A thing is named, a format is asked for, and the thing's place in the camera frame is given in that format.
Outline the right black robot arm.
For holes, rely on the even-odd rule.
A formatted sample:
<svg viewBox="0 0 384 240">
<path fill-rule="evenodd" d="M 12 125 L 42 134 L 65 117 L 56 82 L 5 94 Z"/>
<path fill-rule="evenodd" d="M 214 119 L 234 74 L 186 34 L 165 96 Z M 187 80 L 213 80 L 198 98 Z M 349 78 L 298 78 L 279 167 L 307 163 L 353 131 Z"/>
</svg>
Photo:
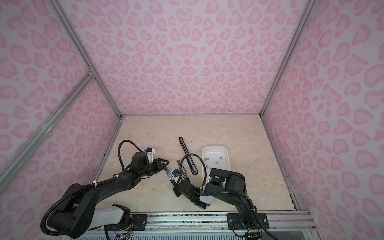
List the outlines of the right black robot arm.
<svg viewBox="0 0 384 240">
<path fill-rule="evenodd" d="M 246 178 L 240 173 L 211 169 L 208 182 L 202 187 L 194 186 L 188 178 L 179 178 L 174 184 L 176 197 L 183 195 L 194 205 L 206 209 L 211 204 L 204 197 L 213 197 L 236 207 L 242 224 L 248 229 L 260 229 L 257 208 L 247 194 Z"/>
</svg>

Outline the white plastic tray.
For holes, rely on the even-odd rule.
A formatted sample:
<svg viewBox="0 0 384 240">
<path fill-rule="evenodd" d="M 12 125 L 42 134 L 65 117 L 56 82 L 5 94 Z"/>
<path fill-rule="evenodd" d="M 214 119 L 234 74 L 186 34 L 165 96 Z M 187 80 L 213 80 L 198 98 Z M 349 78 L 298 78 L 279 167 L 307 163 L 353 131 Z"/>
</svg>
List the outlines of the white plastic tray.
<svg viewBox="0 0 384 240">
<path fill-rule="evenodd" d="M 202 159 L 205 163 L 207 169 L 207 179 L 209 180 L 209 174 L 212 168 L 222 169 L 222 170 L 231 170 L 230 158 L 228 150 L 223 146 L 211 145 L 205 146 L 202 149 Z"/>
</svg>

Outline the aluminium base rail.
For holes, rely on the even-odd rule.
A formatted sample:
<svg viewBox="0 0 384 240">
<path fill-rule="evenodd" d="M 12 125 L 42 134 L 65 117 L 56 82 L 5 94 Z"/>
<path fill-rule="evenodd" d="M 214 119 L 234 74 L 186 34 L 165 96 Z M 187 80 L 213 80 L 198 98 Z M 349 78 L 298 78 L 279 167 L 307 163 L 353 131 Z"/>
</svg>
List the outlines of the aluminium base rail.
<svg viewBox="0 0 384 240">
<path fill-rule="evenodd" d="M 247 230 L 236 212 L 149 212 L 135 213 L 132 231 L 102 227 L 86 232 L 82 240 L 318 240 L 313 218 L 305 211 L 259 211 L 259 226 Z"/>
</svg>

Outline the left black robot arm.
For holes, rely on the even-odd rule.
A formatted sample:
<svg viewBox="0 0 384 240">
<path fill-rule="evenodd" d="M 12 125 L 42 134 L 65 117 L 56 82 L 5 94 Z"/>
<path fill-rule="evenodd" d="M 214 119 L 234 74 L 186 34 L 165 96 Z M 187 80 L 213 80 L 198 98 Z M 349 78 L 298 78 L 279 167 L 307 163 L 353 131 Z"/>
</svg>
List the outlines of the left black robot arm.
<svg viewBox="0 0 384 240">
<path fill-rule="evenodd" d="M 43 215 L 41 231 L 49 236 L 80 237 L 91 228 L 99 202 L 133 189 L 143 178 L 161 172 L 169 163 L 160 158 L 150 162 L 146 152 L 137 152 L 131 164 L 112 178 L 88 185 L 71 185 Z"/>
</svg>

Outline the diagonal aluminium frame bar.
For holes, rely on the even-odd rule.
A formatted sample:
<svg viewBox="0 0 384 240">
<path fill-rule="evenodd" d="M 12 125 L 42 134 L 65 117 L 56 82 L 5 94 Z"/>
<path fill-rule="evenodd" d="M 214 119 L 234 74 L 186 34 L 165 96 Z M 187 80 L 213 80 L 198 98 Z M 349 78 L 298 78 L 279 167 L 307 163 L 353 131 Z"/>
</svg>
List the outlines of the diagonal aluminium frame bar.
<svg viewBox="0 0 384 240">
<path fill-rule="evenodd" d="M 55 108 L 52 114 L 40 125 L 32 137 L 20 148 L 13 156 L 11 161 L 1 172 L 1 193 L 5 191 L 8 185 L 13 181 L 17 174 L 22 170 L 33 153 L 41 146 L 50 132 L 60 122 L 69 108 L 76 102 L 83 91 L 94 80 L 94 72 L 87 73 L 81 82 L 68 94 L 63 101 Z"/>
</svg>

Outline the blue mini stapler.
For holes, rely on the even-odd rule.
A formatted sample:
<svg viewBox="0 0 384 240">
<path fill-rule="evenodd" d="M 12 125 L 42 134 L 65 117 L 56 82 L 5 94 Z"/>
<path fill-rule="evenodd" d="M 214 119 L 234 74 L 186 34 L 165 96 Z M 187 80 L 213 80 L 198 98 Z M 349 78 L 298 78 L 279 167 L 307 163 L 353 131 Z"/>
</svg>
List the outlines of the blue mini stapler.
<svg viewBox="0 0 384 240">
<path fill-rule="evenodd" d="M 173 174 L 171 173 L 169 167 L 165 167 L 165 168 L 164 168 L 164 171 L 166 172 L 167 176 L 169 177 L 170 182 L 171 182 L 173 185 L 175 185 L 175 184 L 176 184 L 176 182 L 175 182 L 175 178 L 174 178 Z"/>
</svg>

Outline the beige mini stapler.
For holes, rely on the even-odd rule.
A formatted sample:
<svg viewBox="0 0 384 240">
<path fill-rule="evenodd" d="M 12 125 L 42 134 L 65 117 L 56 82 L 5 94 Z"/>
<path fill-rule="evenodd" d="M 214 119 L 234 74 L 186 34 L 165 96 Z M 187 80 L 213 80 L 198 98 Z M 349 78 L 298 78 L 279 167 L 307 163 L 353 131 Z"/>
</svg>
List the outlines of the beige mini stapler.
<svg viewBox="0 0 384 240">
<path fill-rule="evenodd" d="M 186 177 L 186 176 L 188 175 L 188 172 L 187 172 L 187 170 L 185 169 L 185 167 L 181 165 L 181 160 L 177 160 L 177 163 L 178 163 L 178 166 L 181 167 L 180 172 L 182 173 L 182 175 L 183 175 L 184 177 Z"/>
</svg>

